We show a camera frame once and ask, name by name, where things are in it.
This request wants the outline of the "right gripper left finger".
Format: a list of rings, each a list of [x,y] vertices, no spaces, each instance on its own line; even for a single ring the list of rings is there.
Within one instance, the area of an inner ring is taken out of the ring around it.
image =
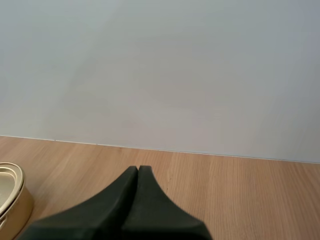
[[[128,167],[115,181],[86,201],[33,222],[21,240],[114,240],[131,208],[138,169]]]

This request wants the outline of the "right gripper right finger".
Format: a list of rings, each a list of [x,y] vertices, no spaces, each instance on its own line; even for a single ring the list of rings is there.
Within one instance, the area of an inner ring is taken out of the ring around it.
[[[151,166],[141,165],[124,240],[211,240],[205,223],[176,205],[161,189]]]

